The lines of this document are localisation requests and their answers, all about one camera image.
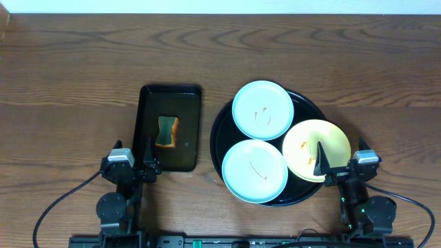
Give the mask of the yellow plate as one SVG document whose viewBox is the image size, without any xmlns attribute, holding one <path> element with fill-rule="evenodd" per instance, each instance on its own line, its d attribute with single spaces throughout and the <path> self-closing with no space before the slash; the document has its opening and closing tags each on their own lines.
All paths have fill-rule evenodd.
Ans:
<svg viewBox="0 0 441 248">
<path fill-rule="evenodd" d="M 343 167 L 351 157 L 349 140 L 338 126 L 318 119 L 302 121 L 286 133 L 282 145 L 287 166 L 297 177 L 313 183 L 325 181 L 324 176 L 314 175 L 319 143 L 331 167 Z"/>
</svg>

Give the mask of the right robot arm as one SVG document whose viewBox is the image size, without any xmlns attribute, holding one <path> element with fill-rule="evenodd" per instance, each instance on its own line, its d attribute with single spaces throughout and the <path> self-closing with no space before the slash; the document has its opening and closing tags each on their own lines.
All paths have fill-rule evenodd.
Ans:
<svg viewBox="0 0 441 248">
<path fill-rule="evenodd" d="M 317 143 L 315 176 L 324 176 L 326 187 L 337 186 L 340 192 L 342 221 L 347 221 L 349 231 L 342 234 L 343 242 L 354 239 L 381 239 L 393 231 L 396 202 L 386 196 L 370 196 L 368 180 L 377 176 L 382 159 L 359 140 L 359 151 L 342 167 L 331 167 L 322 143 Z"/>
</svg>

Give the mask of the orange green scrub sponge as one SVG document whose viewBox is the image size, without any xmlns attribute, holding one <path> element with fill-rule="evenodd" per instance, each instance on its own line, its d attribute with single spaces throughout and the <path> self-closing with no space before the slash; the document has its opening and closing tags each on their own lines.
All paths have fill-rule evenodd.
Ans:
<svg viewBox="0 0 441 248">
<path fill-rule="evenodd" d="M 175 116 L 160 116 L 158 118 L 158 135 L 155 146 L 162 148 L 176 147 L 176 134 L 179 119 Z"/>
</svg>

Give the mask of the light blue plate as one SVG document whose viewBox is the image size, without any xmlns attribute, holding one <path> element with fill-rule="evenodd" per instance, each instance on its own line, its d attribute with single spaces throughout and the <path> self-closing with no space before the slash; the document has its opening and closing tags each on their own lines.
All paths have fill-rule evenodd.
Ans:
<svg viewBox="0 0 441 248">
<path fill-rule="evenodd" d="M 236 93 L 232 116 L 237 128 L 252 139 L 282 136 L 294 119 L 294 104 L 285 88 L 271 81 L 253 81 Z"/>
<path fill-rule="evenodd" d="M 221 172 L 228 190 L 253 204 L 278 197 L 289 174 L 281 152 L 268 142 L 254 139 L 233 145 L 223 158 Z"/>
</svg>

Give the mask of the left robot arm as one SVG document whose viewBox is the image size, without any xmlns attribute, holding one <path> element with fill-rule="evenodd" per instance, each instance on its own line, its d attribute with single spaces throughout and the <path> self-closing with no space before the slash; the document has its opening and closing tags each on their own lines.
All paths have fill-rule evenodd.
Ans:
<svg viewBox="0 0 441 248">
<path fill-rule="evenodd" d="M 147 139 L 140 165 L 135 163 L 132 151 L 117 141 L 101 159 L 99 173 L 116 185 L 115 192 L 106 193 L 96 204 L 96 214 L 101 220 L 99 246 L 156 247 L 155 237 L 139 227 L 143 186 L 156 182 L 156 176 L 161 173 L 151 139 Z"/>
</svg>

